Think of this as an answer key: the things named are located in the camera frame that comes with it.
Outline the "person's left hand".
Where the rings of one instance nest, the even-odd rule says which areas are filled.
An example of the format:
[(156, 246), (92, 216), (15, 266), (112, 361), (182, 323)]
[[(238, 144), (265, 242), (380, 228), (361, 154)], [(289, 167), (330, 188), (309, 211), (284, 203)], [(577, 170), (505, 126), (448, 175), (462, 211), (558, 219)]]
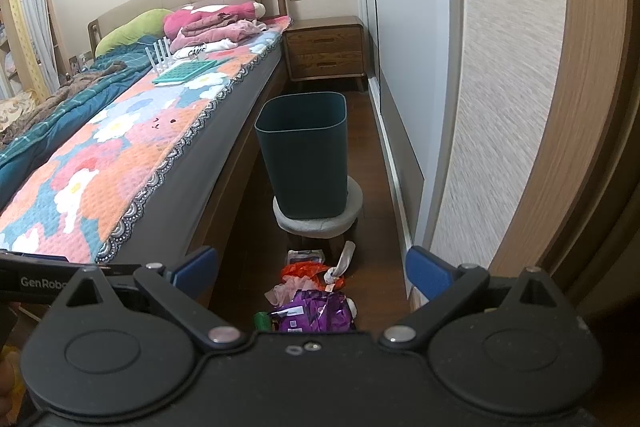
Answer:
[(0, 415), (5, 418), (13, 407), (13, 392), (20, 376), (20, 352), (10, 350), (0, 363)]

